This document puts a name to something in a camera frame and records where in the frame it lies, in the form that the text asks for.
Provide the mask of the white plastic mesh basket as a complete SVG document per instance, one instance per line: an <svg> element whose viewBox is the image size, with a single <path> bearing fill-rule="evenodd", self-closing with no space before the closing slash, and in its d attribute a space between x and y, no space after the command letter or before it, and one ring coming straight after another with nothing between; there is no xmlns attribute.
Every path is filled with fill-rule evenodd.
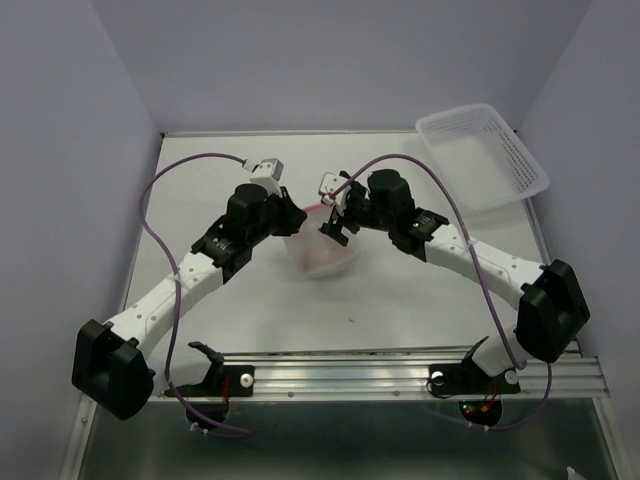
<svg viewBox="0 0 640 480"><path fill-rule="evenodd" d="M457 107L416 121L415 129L452 196L468 212L531 198L550 179L490 105Z"/></svg>

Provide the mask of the beige bra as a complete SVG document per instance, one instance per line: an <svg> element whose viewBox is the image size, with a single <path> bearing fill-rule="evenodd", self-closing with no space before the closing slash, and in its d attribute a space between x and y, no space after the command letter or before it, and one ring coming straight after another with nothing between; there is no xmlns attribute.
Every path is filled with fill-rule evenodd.
<svg viewBox="0 0 640 480"><path fill-rule="evenodd" d="M301 254L300 264L305 271L328 268L340 260L340 255L333 248L312 246Z"/></svg>

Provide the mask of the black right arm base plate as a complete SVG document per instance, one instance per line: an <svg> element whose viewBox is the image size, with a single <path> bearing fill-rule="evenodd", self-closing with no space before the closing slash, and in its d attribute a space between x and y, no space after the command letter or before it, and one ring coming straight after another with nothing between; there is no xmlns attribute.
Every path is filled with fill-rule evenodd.
<svg viewBox="0 0 640 480"><path fill-rule="evenodd" d="M518 380L510 383L504 373L491 377L475 364L463 362L431 364L426 387L438 398L521 392Z"/></svg>

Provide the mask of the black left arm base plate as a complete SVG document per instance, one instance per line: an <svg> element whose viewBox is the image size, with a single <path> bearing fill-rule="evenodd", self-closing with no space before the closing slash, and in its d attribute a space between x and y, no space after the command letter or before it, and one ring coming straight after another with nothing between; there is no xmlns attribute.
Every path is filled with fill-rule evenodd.
<svg viewBox="0 0 640 480"><path fill-rule="evenodd" d="M211 365L195 384L177 386L185 398L248 398L253 396L255 367L249 364Z"/></svg>

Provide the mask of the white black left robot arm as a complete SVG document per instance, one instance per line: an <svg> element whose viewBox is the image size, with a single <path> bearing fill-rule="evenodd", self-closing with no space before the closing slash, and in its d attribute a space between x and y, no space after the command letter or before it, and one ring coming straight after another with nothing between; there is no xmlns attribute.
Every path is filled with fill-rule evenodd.
<svg viewBox="0 0 640 480"><path fill-rule="evenodd" d="M127 420L150 398L154 375L147 358L180 318L226 284L265 239L299 232L307 218L285 188L268 192L238 186L226 212L191 247L170 274L128 309L76 337L71 381L116 418Z"/></svg>

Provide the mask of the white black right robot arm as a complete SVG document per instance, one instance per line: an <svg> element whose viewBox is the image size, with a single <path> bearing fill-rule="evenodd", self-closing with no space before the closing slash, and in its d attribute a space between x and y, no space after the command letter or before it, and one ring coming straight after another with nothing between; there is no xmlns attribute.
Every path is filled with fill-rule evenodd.
<svg viewBox="0 0 640 480"><path fill-rule="evenodd" d="M371 174L366 185L323 176L319 194L331 206L321 232L347 245L349 234L387 234L401 252L477 283L487 299L498 296L517 313L509 328L480 340L460 366L463 384L482 390L505 370L531 359L555 362L590 318L574 269L554 260L525 260L478 241L446 217L416 206L407 181L391 169Z"/></svg>

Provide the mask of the aluminium mounting rail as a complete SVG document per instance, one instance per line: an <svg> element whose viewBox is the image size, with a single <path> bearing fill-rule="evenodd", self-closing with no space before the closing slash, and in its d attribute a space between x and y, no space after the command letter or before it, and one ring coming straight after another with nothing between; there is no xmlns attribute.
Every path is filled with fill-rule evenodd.
<svg viewBox="0 0 640 480"><path fill-rule="evenodd" d="M457 351L380 353L353 355L240 355L225 354L225 367L254 367L253 394L230 395L231 403L436 401L427 391L429 367L461 359ZM168 387L160 357L149 365L156 371L150 401L165 401ZM210 362L201 353L187 352L174 360L176 386L199 383ZM610 392L601 366L595 358L577 353L563 355L552 366L550 399L608 398ZM547 367L531 361L518 373L519 394L501 394L523 400L541 399L547 382Z"/></svg>

